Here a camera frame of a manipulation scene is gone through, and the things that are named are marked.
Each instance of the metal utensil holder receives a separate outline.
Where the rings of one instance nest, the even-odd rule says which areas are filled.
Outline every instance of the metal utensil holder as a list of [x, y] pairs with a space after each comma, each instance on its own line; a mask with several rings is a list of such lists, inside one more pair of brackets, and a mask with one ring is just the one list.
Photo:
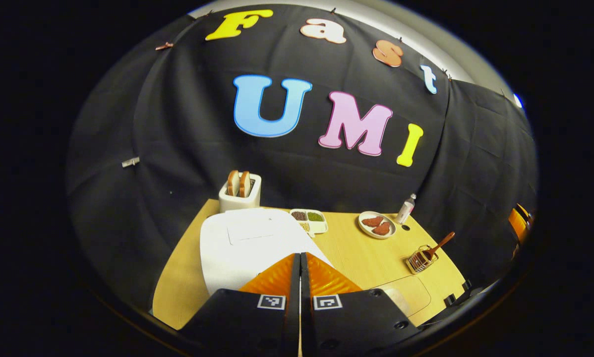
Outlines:
[[423, 251], [426, 251], [429, 249], [430, 249], [430, 246], [427, 244], [419, 246], [417, 251], [415, 251], [409, 257], [405, 258], [405, 263], [408, 265], [408, 267], [410, 268], [410, 270], [412, 271], [413, 274], [420, 273], [424, 269], [427, 269], [428, 267], [430, 267], [431, 264], [433, 264], [433, 262], [438, 260], [438, 253], [434, 253], [431, 260], [429, 260], [426, 257], [426, 255], [423, 253]]

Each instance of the spice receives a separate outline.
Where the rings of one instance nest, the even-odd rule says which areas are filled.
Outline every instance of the spice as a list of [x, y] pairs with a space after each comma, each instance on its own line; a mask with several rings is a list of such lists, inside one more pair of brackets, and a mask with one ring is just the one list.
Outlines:
[[306, 213], [304, 212], [292, 212], [291, 215], [293, 215], [293, 217], [297, 219], [297, 221], [306, 221]]
[[324, 221], [324, 217], [321, 217], [320, 215], [318, 215], [317, 213], [314, 213], [314, 212], [308, 212], [308, 219], [310, 221], [314, 221], [314, 222], [323, 222]]

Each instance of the wooden spoon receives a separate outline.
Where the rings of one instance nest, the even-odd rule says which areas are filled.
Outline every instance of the wooden spoon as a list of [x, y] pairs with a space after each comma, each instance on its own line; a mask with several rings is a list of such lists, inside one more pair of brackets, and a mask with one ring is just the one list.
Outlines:
[[449, 240], [451, 240], [451, 238], [453, 238], [455, 235], [456, 235], [455, 232], [449, 233], [445, 238], [442, 238], [442, 241], [440, 241], [440, 243], [438, 243], [438, 245], [435, 248], [432, 248], [429, 250], [424, 250], [422, 252], [427, 257], [427, 259], [431, 261], [431, 258], [433, 257], [434, 253], [436, 253], [438, 248], [442, 247], [442, 245], [445, 244], [446, 242], [449, 242]]

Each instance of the pink letter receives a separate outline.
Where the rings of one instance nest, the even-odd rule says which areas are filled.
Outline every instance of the pink letter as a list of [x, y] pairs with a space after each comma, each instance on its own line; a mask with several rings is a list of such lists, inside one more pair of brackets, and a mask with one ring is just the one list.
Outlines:
[[361, 154], [379, 156], [381, 154], [381, 140], [385, 132], [385, 124], [392, 117], [392, 109], [376, 105], [361, 118], [358, 114], [356, 100], [352, 95], [342, 91], [332, 91], [330, 100], [333, 101], [333, 114], [326, 135], [319, 138], [319, 145], [337, 149], [341, 147], [341, 129], [345, 133], [345, 145], [352, 149], [365, 134], [365, 140], [358, 145]]

